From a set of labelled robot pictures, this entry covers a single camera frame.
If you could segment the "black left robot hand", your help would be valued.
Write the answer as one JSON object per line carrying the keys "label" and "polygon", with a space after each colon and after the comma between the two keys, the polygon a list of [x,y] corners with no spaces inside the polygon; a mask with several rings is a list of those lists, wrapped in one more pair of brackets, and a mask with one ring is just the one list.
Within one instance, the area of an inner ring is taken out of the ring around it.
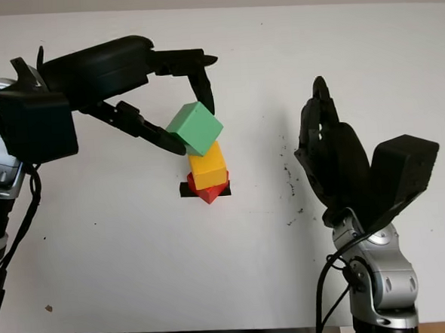
{"label": "black left robot hand", "polygon": [[134,106],[108,98],[144,84],[149,75],[187,77],[197,100],[215,112],[214,98],[205,69],[217,58],[201,48],[154,50],[153,42],[129,35],[46,62],[44,50],[37,53],[36,68],[52,92],[68,99],[73,111],[90,115],[127,135],[143,138],[165,151],[186,154],[184,143],[161,127],[149,123]]}

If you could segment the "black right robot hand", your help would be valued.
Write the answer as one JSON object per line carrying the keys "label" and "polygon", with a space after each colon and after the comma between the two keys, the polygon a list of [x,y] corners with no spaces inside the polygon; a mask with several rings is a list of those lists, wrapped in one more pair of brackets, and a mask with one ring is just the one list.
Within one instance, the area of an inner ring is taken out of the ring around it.
{"label": "black right robot hand", "polygon": [[353,128],[340,121],[324,78],[313,82],[311,99],[300,116],[298,149],[295,157],[305,170],[308,182],[327,210],[324,224],[340,223],[346,208],[364,210],[370,187],[370,165]]}

